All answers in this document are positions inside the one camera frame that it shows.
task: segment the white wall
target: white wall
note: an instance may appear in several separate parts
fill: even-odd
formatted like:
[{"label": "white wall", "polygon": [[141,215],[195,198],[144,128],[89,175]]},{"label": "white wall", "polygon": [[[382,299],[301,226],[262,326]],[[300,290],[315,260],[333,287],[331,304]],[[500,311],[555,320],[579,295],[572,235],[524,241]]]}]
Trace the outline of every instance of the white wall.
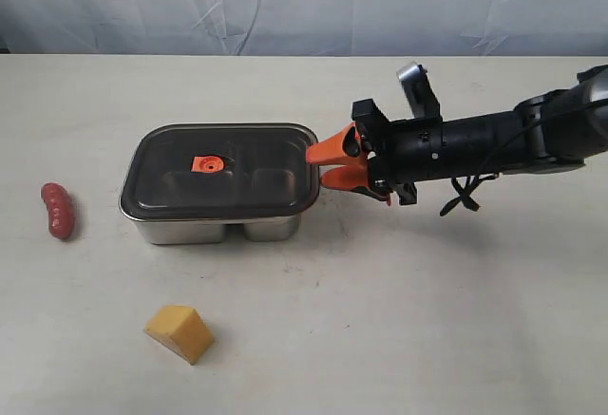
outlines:
[{"label": "white wall", "polygon": [[0,0],[14,52],[607,54],[608,0]]}]

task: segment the stainless steel container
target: stainless steel container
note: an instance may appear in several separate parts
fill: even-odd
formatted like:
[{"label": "stainless steel container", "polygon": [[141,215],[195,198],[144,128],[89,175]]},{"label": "stainless steel container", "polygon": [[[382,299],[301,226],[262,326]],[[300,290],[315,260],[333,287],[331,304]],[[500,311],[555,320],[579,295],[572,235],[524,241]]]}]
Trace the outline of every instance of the stainless steel container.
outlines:
[{"label": "stainless steel container", "polygon": [[318,196],[314,143],[292,123],[159,128],[133,156],[121,211],[154,244],[221,242],[232,225],[253,241],[288,239]]}]

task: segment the sausage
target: sausage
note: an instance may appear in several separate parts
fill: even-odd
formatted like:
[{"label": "sausage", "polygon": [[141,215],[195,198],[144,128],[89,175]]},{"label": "sausage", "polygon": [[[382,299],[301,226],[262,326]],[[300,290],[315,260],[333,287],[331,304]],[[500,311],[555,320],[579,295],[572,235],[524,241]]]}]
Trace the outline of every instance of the sausage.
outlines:
[{"label": "sausage", "polygon": [[42,200],[48,211],[48,231],[58,239],[68,239],[74,230],[74,206],[66,189],[54,182],[42,186]]}]

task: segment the yellow cheese wedge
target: yellow cheese wedge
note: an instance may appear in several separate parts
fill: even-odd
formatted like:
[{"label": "yellow cheese wedge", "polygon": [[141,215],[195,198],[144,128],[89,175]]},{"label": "yellow cheese wedge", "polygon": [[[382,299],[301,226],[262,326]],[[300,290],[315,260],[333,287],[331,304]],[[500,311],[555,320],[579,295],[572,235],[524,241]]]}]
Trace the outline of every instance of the yellow cheese wedge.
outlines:
[{"label": "yellow cheese wedge", "polygon": [[144,331],[191,365],[215,340],[199,314],[188,306],[164,306],[147,323]]}]

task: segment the food container lid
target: food container lid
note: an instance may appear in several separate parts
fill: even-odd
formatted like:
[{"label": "food container lid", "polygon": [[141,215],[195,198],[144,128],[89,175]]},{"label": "food container lid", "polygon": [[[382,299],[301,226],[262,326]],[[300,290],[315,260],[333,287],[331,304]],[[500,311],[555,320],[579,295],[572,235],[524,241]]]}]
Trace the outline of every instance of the food container lid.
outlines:
[{"label": "food container lid", "polygon": [[314,143],[292,123],[161,127],[135,152],[121,209],[138,220],[296,215],[319,193],[318,168],[305,156]]}]

